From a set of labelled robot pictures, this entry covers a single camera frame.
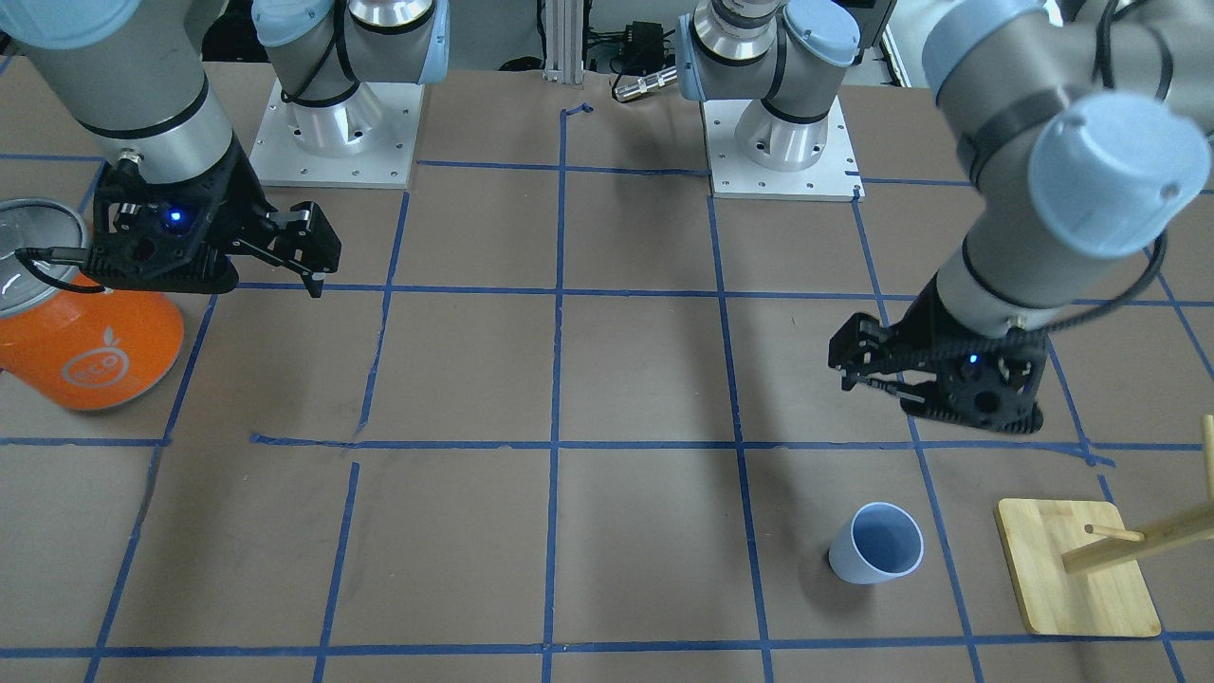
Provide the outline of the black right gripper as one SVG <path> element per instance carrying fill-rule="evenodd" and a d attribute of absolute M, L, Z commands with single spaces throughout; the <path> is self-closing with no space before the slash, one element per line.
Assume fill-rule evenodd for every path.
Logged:
<path fill-rule="evenodd" d="M 294 278 L 320 298 L 337 272 L 342 241 L 320 204 L 277 211 L 240 143 L 191 180 L 152 183 L 134 148 L 104 164 L 93 194 L 93 229 L 83 275 L 120 290 L 226 294 L 240 277 Z"/>

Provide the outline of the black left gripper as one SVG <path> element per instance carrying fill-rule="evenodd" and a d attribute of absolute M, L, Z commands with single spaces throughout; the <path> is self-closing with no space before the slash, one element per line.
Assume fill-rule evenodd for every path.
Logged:
<path fill-rule="evenodd" d="M 902 399 L 910 415 L 1002 434 L 1043 428 L 1037 392 L 1048 359 L 1044 334 L 1015 330 L 988 338 L 959 324 L 944 307 L 935 278 L 892 328 L 875 315 L 853 314 L 833 334 L 827 364 L 850 392 L 863 385 Z M 934 375 L 919 385 L 860 372 Z"/>

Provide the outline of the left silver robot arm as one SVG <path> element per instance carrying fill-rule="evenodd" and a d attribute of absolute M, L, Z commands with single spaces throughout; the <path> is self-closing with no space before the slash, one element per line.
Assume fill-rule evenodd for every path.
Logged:
<path fill-rule="evenodd" d="M 1212 4 L 958 1 L 921 50 L 985 211 L 890 328 L 855 314 L 828 351 L 841 388 L 907 415 L 1040 429 L 1051 332 L 1148 285 L 1167 224 L 1212 173 Z"/>

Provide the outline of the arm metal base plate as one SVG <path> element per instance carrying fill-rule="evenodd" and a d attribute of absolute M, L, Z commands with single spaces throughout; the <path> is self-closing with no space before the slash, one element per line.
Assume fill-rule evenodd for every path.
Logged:
<path fill-rule="evenodd" d="M 276 82 L 248 159 L 265 186 L 405 190 L 425 92 L 361 82 L 351 99 L 311 108 L 283 102 Z"/>
<path fill-rule="evenodd" d="M 778 120 L 759 101 L 702 104 L 716 198 L 851 203 L 866 197 L 841 102 L 824 120 Z"/>

